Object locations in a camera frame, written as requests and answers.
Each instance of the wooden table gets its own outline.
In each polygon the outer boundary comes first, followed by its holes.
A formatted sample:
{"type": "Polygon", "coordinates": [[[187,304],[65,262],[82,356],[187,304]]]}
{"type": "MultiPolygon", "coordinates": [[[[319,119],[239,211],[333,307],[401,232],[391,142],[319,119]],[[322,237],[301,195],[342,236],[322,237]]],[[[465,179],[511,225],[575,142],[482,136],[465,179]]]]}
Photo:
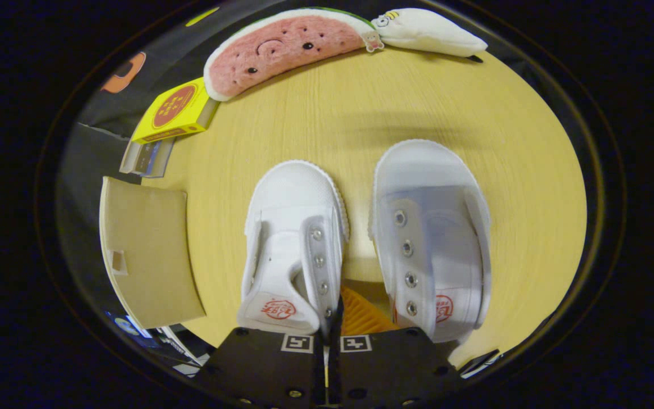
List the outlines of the wooden table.
{"type": "Polygon", "coordinates": [[[443,143],[488,200],[493,287],[488,316],[451,363],[519,344],[568,290],[584,244],[586,199],[565,130],[540,96],[498,59],[483,64],[387,47],[301,67],[222,103],[206,132],[177,140],[166,176],[143,184],[188,194],[192,271],[207,313],[184,325],[218,346],[237,326],[244,219],[257,181],[300,158],[334,178],[352,236],[343,277],[386,314],[371,241],[374,167],[394,143],[443,143]]]}

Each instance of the cardboard box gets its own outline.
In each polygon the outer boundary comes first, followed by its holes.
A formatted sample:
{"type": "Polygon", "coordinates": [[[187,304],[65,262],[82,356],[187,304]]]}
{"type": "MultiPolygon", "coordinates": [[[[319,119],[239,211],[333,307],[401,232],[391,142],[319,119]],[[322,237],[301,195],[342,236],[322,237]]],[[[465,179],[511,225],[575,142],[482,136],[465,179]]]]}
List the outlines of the cardboard box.
{"type": "Polygon", "coordinates": [[[150,104],[132,140],[143,144],[203,132],[218,104],[208,97],[203,77],[176,86],[150,104]]]}

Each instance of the orange letter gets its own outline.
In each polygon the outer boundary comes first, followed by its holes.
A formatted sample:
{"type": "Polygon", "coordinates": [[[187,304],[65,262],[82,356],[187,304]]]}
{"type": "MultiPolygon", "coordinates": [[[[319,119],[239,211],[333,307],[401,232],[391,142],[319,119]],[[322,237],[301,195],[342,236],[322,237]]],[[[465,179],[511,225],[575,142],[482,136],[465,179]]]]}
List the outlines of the orange letter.
{"type": "Polygon", "coordinates": [[[132,81],[133,78],[135,78],[135,75],[140,72],[140,68],[143,67],[143,63],[145,63],[145,52],[141,51],[136,54],[135,57],[130,59],[130,63],[132,66],[130,67],[130,71],[125,74],[125,77],[113,75],[106,83],[104,83],[102,90],[108,91],[112,94],[117,94],[120,91],[125,90],[125,88],[130,85],[130,81],[132,81]]]}

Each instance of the watermelon plush toy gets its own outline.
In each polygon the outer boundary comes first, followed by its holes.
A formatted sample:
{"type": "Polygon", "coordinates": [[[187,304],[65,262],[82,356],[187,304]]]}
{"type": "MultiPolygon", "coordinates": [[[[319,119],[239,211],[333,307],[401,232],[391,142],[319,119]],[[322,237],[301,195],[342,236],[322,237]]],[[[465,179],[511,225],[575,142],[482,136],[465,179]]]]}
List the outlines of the watermelon plush toy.
{"type": "Polygon", "coordinates": [[[208,96],[217,101],[243,93],[301,65],[384,45],[369,21],[345,11],[289,10],[256,21],[216,49],[203,67],[208,96]]]}

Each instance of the white sneaker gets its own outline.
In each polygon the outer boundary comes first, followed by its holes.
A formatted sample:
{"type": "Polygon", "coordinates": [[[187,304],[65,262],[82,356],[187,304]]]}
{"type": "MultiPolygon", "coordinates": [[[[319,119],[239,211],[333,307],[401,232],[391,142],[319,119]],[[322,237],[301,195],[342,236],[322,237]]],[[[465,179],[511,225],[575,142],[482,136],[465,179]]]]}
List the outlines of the white sneaker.
{"type": "Polygon", "coordinates": [[[327,336],[350,236],[332,179],[306,161],[275,166],[254,189],[244,235],[239,325],[327,336]]]}
{"type": "Polygon", "coordinates": [[[375,169],[369,235],[393,320],[434,342],[464,341],[491,295],[488,205],[456,153],[429,140],[393,145],[375,169]]]}

